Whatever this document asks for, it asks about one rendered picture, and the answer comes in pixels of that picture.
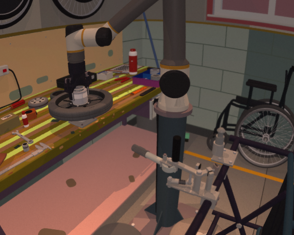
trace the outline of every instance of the window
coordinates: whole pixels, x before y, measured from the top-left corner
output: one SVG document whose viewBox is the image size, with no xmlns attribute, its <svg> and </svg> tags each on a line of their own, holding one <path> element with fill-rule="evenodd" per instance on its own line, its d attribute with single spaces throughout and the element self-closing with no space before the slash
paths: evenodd
<svg viewBox="0 0 294 235">
<path fill-rule="evenodd" d="M 294 32 L 294 0 L 207 0 L 207 20 Z"/>
</svg>

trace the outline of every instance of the small red bottle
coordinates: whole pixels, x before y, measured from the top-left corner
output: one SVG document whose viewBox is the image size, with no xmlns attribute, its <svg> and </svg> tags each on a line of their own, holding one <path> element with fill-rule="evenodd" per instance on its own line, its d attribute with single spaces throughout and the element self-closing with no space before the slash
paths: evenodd
<svg viewBox="0 0 294 235">
<path fill-rule="evenodd" d="M 129 52 L 129 62 L 130 62 L 130 74 L 137 74 L 137 51 L 131 49 Z"/>
<path fill-rule="evenodd" d="M 29 127 L 28 119 L 27 119 L 27 115 L 26 115 L 25 111 L 22 111 L 22 119 L 23 119 L 24 127 Z"/>
</svg>

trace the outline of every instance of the wooden workbench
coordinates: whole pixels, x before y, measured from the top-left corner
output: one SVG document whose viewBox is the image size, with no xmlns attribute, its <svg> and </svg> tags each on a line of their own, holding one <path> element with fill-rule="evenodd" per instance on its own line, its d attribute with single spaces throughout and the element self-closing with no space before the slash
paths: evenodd
<svg viewBox="0 0 294 235">
<path fill-rule="evenodd" d="M 142 67 L 138 72 L 140 73 L 147 69 L 148 67 Z M 115 75 L 119 75 L 120 77 L 128 76 L 122 74 Z M 56 120 L 50 116 L 48 106 L 46 106 L 37 110 L 37 118 L 29 121 L 28 128 L 24 128 L 21 125 L 0 136 L 0 152 L 7 154 L 7 157 L 0 166 L 0 171 L 35 151 L 35 144 L 42 142 L 52 148 L 52 150 L 44 150 L 37 156 L 31 157 L 15 168 L 0 175 L 0 200 L 112 126 L 121 121 L 125 125 L 128 116 L 142 112 L 141 107 L 144 106 L 146 108 L 147 105 L 149 106 L 148 101 L 161 92 L 160 88 L 156 88 L 145 96 L 140 96 L 145 90 L 135 95 L 130 95 L 131 92 L 142 87 L 132 84 L 132 79 L 124 83 L 114 81 L 114 79 L 108 81 L 98 80 L 89 87 L 109 91 L 113 96 L 112 108 L 107 113 L 97 117 L 98 120 L 89 126 L 79 128 L 69 124 L 68 121 Z M 29 100 L 41 96 L 50 99 L 50 94 L 57 90 L 60 89 L 56 87 L 26 98 L 25 105 L 0 114 L 0 118 L 9 113 L 14 113 L 19 115 L 21 119 L 21 112 L 29 109 L 27 105 Z M 30 151 L 24 152 L 22 144 L 25 141 L 17 135 L 12 135 L 12 131 L 16 130 L 34 141 L 29 146 Z"/>
</svg>

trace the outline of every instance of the red pliers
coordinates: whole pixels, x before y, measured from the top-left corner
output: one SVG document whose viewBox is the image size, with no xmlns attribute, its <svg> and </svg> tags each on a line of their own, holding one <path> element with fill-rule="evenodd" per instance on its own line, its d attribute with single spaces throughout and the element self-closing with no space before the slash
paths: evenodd
<svg viewBox="0 0 294 235">
<path fill-rule="evenodd" d="M 121 81 L 121 83 L 124 83 L 127 80 L 130 80 L 130 78 L 129 77 L 120 77 L 120 78 L 115 79 L 115 81 Z"/>
</svg>

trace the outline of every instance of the tiled wall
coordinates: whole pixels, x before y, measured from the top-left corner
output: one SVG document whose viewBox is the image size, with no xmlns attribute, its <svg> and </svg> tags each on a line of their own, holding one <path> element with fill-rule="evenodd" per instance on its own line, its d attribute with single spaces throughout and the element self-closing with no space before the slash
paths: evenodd
<svg viewBox="0 0 294 235">
<path fill-rule="evenodd" d="M 148 21 L 158 62 L 163 59 L 163 22 Z M 156 66 L 144 21 L 123 30 L 123 62 L 136 48 L 138 63 Z M 248 79 L 278 86 L 274 99 L 280 100 L 285 70 L 294 65 L 294 37 L 237 27 L 186 24 L 186 59 L 190 62 L 188 97 L 193 113 L 187 123 L 213 130 L 217 118 L 236 95 L 248 96 Z M 270 93 L 254 89 L 254 99 L 269 98 Z M 294 113 L 294 74 L 286 105 Z M 229 123 L 236 123 L 242 110 L 232 107 Z"/>
</svg>

